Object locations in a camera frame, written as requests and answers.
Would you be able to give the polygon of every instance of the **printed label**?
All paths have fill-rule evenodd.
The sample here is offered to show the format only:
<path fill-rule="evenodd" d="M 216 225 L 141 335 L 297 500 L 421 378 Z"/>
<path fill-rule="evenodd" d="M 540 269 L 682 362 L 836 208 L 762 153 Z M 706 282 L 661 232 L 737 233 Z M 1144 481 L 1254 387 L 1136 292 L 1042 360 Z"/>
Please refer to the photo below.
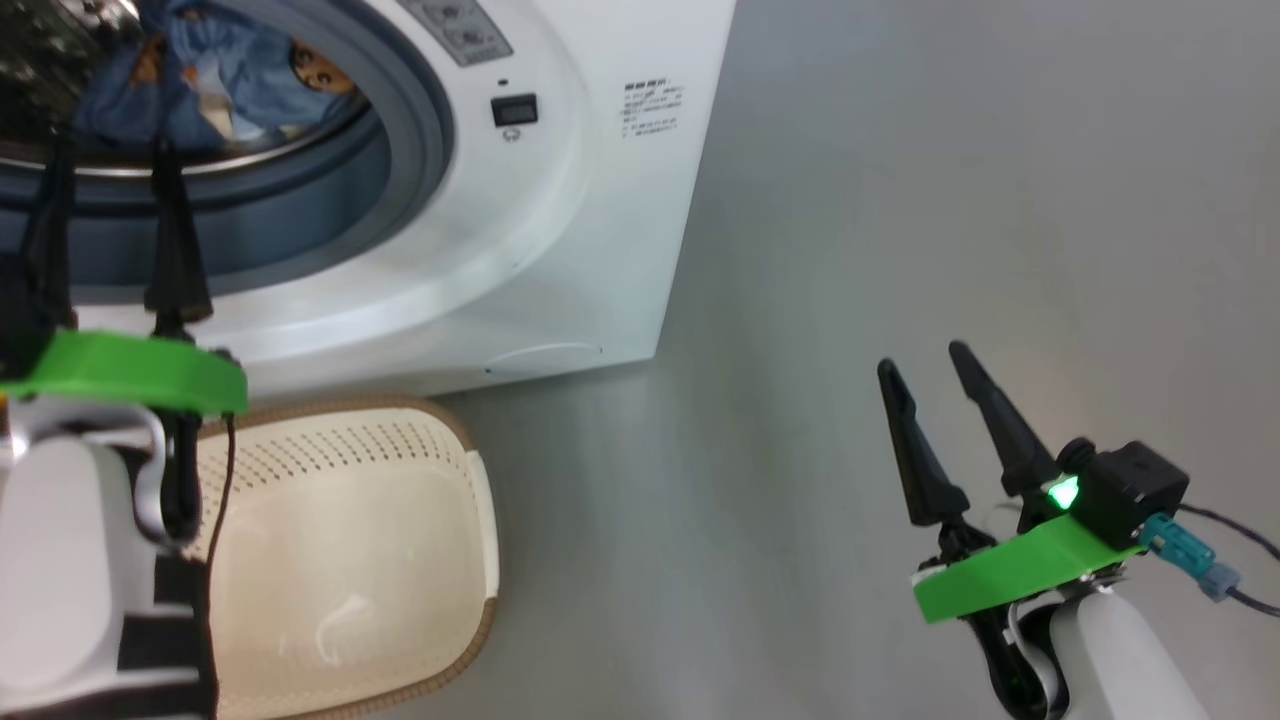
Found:
<path fill-rule="evenodd" d="M 685 86 L 671 78 L 628 82 L 622 91 L 622 137 L 643 137 L 680 127 Z"/>

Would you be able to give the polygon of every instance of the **blue connector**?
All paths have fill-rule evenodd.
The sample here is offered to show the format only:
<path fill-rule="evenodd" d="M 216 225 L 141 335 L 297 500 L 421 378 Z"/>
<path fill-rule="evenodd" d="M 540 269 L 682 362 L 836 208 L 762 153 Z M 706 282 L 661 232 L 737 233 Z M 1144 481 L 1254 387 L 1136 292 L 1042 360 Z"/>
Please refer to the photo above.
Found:
<path fill-rule="evenodd" d="M 1147 518 L 1138 543 L 1190 575 L 1213 602 L 1222 602 L 1228 591 L 1240 584 L 1240 574 L 1234 568 L 1217 562 L 1212 547 L 1169 515 L 1157 512 Z"/>

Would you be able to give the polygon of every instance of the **green bracket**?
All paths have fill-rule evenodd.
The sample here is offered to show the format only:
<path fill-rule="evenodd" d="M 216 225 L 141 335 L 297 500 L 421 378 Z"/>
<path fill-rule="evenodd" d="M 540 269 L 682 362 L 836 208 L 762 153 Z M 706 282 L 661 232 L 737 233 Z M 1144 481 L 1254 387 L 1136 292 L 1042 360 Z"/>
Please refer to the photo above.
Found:
<path fill-rule="evenodd" d="M 1053 589 L 1140 550 L 1116 552 L 1062 515 L 920 580 L 915 602 L 932 625 Z"/>
<path fill-rule="evenodd" d="M 14 398 L 54 395 L 210 415 L 248 411 L 238 365 L 187 342 L 108 332 L 61 332 L 26 379 L 0 384 Z"/>

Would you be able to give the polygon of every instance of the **cable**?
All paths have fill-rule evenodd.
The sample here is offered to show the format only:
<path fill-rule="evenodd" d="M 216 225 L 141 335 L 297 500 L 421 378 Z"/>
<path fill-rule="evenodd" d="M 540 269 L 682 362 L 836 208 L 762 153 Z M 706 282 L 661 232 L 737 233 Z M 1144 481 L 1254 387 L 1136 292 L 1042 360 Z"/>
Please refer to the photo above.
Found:
<path fill-rule="evenodd" d="M 1245 607 L 1249 607 L 1252 610 L 1257 610 L 1258 612 L 1261 612 L 1263 615 L 1270 615 L 1272 618 L 1280 618 L 1280 607 L 1276 607 L 1274 605 L 1267 605 L 1267 603 L 1262 602 L 1261 600 L 1256 600 L 1253 596 L 1243 593 L 1243 592 L 1240 592 L 1240 591 L 1238 591 L 1235 588 L 1231 588 L 1231 589 L 1226 591 L 1226 594 L 1230 596 L 1231 598 L 1234 598 L 1236 602 L 1239 602 L 1240 605 L 1243 605 Z"/>
<path fill-rule="evenodd" d="M 223 502 L 218 506 L 218 519 L 214 520 L 214 529 L 209 534 L 209 552 L 205 553 L 205 565 L 209 571 L 214 569 L 214 552 L 218 550 L 218 538 L 223 534 L 223 521 L 227 519 L 227 506 L 232 500 L 232 483 L 236 480 L 236 418 L 228 415 L 227 423 L 227 482 L 223 483 Z"/>
<path fill-rule="evenodd" d="M 1271 555 L 1271 557 L 1275 557 L 1276 560 L 1280 560 L 1280 547 L 1276 547 L 1276 544 L 1274 542 L 1271 542 L 1267 538 L 1262 537 L 1262 533 L 1258 533 L 1257 530 L 1247 528 L 1242 523 L 1238 523 L 1238 521 L 1228 518 L 1226 515 L 1221 515 L 1219 512 L 1215 512 L 1212 510 L 1207 510 L 1204 507 L 1197 507 L 1194 505 L 1187 505 L 1187 503 L 1181 503 L 1178 507 L 1180 510 L 1190 512 L 1192 515 L 1199 515 L 1201 518 L 1208 518 L 1210 520 L 1221 523 L 1221 524 L 1226 525 L 1228 528 L 1231 528 L 1233 530 L 1240 533 L 1245 538 L 1248 538 L 1248 539 L 1251 539 L 1251 541 L 1261 544 L 1262 548 L 1266 550 Z M 1248 594 L 1248 593 L 1238 589 L 1235 587 L 1236 583 L 1239 583 L 1239 574 L 1235 575 L 1234 582 L 1228 583 L 1222 588 L 1222 592 L 1226 594 L 1226 597 L 1230 597 L 1231 600 L 1239 602 L 1240 605 L 1248 607 L 1249 610 L 1256 610 L 1256 611 L 1258 611 L 1258 612 L 1261 612 L 1263 615 L 1270 615 L 1272 618 L 1280 618 L 1280 607 L 1276 607 L 1274 605 L 1268 605 L 1266 602 L 1262 602 L 1261 600 L 1257 600 L 1256 597 L 1253 597 L 1253 596 L 1251 596 L 1251 594 Z"/>
<path fill-rule="evenodd" d="M 1199 515 L 1202 518 L 1208 518 L 1210 520 L 1215 520 L 1217 523 L 1222 523 L 1228 528 L 1231 528 L 1233 530 L 1240 533 L 1242 536 L 1249 538 L 1251 541 L 1261 544 L 1267 552 L 1271 553 L 1271 557 L 1275 557 L 1276 560 L 1280 560 L 1280 547 L 1276 547 L 1276 544 L 1274 542 L 1271 542 L 1267 538 L 1262 537 L 1261 533 L 1258 533 L 1256 530 L 1251 530 L 1249 528 L 1245 528 L 1240 523 L 1236 523 L 1235 520 L 1233 520 L 1233 519 L 1230 519 L 1230 518 L 1228 518 L 1225 515 L 1219 515 L 1217 512 L 1213 512 L 1212 510 L 1206 510 L 1203 507 L 1197 507 L 1194 505 L 1187 505 L 1187 503 L 1181 503 L 1178 507 L 1179 507 L 1179 510 L 1185 510 L 1187 512 L 1190 512 L 1192 515 Z"/>

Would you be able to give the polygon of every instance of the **green led light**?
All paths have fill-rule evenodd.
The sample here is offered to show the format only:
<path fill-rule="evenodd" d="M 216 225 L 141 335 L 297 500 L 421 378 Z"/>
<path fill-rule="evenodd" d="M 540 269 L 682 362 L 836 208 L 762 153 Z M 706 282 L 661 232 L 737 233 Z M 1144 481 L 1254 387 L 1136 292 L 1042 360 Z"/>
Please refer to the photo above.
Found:
<path fill-rule="evenodd" d="M 1055 505 L 1066 510 L 1075 502 L 1075 496 L 1080 495 L 1080 479 L 1075 475 L 1066 478 L 1056 486 L 1048 488 L 1048 497 Z"/>

